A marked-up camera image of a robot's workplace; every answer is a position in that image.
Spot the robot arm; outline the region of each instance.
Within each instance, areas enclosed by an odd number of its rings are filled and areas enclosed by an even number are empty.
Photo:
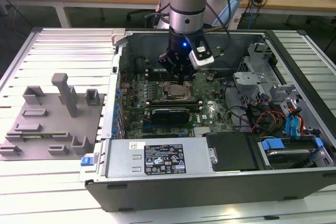
[[[214,62],[211,49],[201,30],[206,0],[170,0],[169,46],[159,63],[179,77],[194,74]]]

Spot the warning label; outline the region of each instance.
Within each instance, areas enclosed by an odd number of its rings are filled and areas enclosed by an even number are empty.
[[[182,144],[145,145],[144,156],[147,175],[186,173]]]

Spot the floor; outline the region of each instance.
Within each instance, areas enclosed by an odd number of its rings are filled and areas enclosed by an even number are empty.
[[[52,7],[20,6],[19,11],[36,27],[60,27],[56,12]],[[144,14],[132,15],[131,21],[126,21],[126,9],[105,9],[105,20],[100,19],[96,8],[67,8],[73,27],[129,27],[143,28]],[[261,14],[253,24],[252,29],[272,30],[305,30],[308,35],[324,50],[336,35],[336,25],[331,24],[332,17],[311,17],[306,23],[306,16],[294,16],[289,25],[284,25],[284,15]],[[29,25],[15,12],[8,10],[8,15],[0,17],[0,77],[14,59],[25,38],[30,32]],[[238,29],[247,29],[249,18],[242,20]],[[336,41],[327,50],[327,55],[336,62]]]

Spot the motherboard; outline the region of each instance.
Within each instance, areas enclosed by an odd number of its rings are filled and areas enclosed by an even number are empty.
[[[198,72],[183,85],[165,73],[123,71],[125,138],[195,137],[233,131],[223,100],[224,78]]]

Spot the barcode sticker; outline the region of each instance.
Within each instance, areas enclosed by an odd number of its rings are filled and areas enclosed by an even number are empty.
[[[146,142],[130,142],[130,150],[141,150],[146,145]]]

